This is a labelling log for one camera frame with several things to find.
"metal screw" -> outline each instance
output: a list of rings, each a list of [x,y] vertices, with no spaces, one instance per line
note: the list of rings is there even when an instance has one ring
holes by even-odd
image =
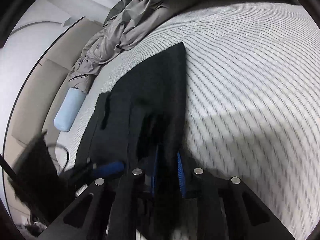
[[[239,179],[238,177],[232,177],[231,182],[233,184],[239,184],[241,182],[241,179]]]
[[[193,172],[195,173],[195,174],[202,174],[203,173],[203,169],[201,169],[201,168],[195,168],[194,170],[193,170]]]
[[[102,179],[102,178],[96,179],[94,183],[97,186],[101,186],[104,183],[104,179]]]
[[[132,171],[133,175],[140,175],[142,173],[142,169],[136,168]]]

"gray comforter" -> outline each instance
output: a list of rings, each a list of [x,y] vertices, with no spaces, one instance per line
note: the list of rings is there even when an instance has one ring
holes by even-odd
[[[87,93],[101,68],[123,50],[132,49],[149,32],[197,0],[122,0],[103,29],[86,44],[69,73],[69,86]]]

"black cloth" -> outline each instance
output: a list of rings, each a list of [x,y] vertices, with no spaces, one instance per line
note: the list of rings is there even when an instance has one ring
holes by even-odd
[[[75,166],[122,161],[127,169],[163,144],[176,168],[186,108],[186,52],[176,44],[136,65],[109,93],[99,95],[81,139]]]

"patterned mattress cover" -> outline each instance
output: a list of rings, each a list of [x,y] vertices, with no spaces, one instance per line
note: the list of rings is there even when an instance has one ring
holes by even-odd
[[[297,240],[306,239],[320,219],[320,31],[302,6],[208,0],[159,26],[102,69],[71,130],[60,133],[67,168],[98,95],[181,41],[191,154],[215,175],[242,178]],[[57,159],[66,162],[58,150]],[[193,238],[188,231],[175,238]]]

